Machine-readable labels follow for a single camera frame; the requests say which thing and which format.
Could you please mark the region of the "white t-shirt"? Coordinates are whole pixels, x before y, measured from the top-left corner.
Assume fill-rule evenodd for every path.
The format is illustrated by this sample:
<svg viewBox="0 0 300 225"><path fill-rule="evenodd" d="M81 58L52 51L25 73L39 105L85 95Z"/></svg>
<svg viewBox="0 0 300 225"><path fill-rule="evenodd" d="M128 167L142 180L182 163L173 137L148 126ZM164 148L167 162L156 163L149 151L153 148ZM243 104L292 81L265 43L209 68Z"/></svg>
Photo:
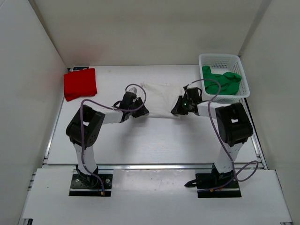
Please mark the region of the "white t-shirt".
<svg viewBox="0 0 300 225"><path fill-rule="evenodd" d="M141 82L140 86L146 92L145 107L148 109L148 117L178 119L179 116L173 115L171 110L175 107L179 95L184 94L183 87L171 84L155 84Z"/></svg>

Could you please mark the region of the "green t-shirt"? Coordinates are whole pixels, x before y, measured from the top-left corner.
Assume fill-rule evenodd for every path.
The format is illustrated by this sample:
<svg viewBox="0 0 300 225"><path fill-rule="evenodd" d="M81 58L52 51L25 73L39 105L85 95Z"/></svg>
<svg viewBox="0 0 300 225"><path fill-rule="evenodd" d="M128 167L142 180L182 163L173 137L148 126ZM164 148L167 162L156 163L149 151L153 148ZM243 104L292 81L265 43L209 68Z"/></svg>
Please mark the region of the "green t-shirt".
<svg viewBox="0 0 300 225"><path fill-rule="evenodd" d="M208 94L215 95L219 90L218 85L209 79L215 80L220 84L220 95L236 95L239 91L242 77L237 73L226 72L223 74L214 74L209 66L203 66L202 74L203 78L206 79L204 86Z"/></svg>

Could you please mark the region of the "red t-shirt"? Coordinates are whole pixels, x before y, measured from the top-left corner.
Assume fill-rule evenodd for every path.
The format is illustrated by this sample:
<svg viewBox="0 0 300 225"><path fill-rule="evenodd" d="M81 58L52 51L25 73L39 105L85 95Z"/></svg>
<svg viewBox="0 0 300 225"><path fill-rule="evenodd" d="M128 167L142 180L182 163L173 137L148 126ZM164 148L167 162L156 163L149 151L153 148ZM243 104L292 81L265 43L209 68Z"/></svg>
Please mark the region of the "red t-shirt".
<svg viewBox="0 0 300 225"><path fill-rule="evenodd" d="M64 74L64 97L72 101L80 97L92 97L98 93L94 68Z"/></svg>

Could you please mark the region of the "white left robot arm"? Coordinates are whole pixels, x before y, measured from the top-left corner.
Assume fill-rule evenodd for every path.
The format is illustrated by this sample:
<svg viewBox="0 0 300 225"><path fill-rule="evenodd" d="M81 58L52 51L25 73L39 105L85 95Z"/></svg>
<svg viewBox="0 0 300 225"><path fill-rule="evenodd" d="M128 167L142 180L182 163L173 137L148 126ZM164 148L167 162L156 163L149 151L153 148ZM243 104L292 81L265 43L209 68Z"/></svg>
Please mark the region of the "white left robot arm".
<svg viewBox="0 0 300 225"><path fill-rule="evenodd" d="M77 173L83 184L92 188L99 182L98 166L94 158L93 145L103 125L123 123L129 117L138 118L149 114L145 103L135 93L125 92L123 99L112 108L105 107L99 111L82 103L66 129L66 135L73 144L78 165Z"/></svg>

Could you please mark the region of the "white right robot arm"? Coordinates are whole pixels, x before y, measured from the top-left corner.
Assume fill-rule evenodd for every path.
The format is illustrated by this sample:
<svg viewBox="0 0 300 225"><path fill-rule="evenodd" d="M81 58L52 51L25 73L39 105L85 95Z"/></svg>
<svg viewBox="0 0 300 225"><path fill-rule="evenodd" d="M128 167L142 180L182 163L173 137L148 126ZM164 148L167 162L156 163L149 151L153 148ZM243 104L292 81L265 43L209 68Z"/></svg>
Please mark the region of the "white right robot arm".
<svg viewBox="0 0 300 225"><path fill-rule="evenodd" d="M233 177L233 163L241 147L252 136L253 128L241 103L220 104L203 101L200 88L184 87L184 90L171 113L174 115L194 113L217 122L214 129L221 149L217 160L213 163L210 181L212 185L220 188Z"/></svg>

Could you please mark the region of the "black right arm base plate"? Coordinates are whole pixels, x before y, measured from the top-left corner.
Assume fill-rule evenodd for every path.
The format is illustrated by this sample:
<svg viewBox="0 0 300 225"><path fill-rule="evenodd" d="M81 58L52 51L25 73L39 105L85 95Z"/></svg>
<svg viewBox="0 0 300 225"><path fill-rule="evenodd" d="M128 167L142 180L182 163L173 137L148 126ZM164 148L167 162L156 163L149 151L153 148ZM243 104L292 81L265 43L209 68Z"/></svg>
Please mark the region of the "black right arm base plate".
<svg viewBox="0 0 300 225"><path fill-rule="evenodd" d="M228 178L216 181L211 173L196 173L195 179L188 181L184 187L196 188L198 198L240 198L239 183Z"/></svg>

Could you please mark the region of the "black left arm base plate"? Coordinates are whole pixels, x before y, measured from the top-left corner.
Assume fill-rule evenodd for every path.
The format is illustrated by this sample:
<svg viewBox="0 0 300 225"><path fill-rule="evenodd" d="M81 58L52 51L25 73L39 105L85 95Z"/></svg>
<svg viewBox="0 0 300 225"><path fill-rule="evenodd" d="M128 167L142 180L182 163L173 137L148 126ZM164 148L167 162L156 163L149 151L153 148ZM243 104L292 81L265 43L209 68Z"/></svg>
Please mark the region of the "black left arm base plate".
<svg viewBox="0 0 300 225"><path fill-rule="evenodd" d="M85 181L76 170L73 170L70 182L69 196L92 196L92 197L110 197L112 194L113 171L104 170L98 175L104 185L105 191L102 191L102 185L98 178L93 177L92 182Z"/></svg>

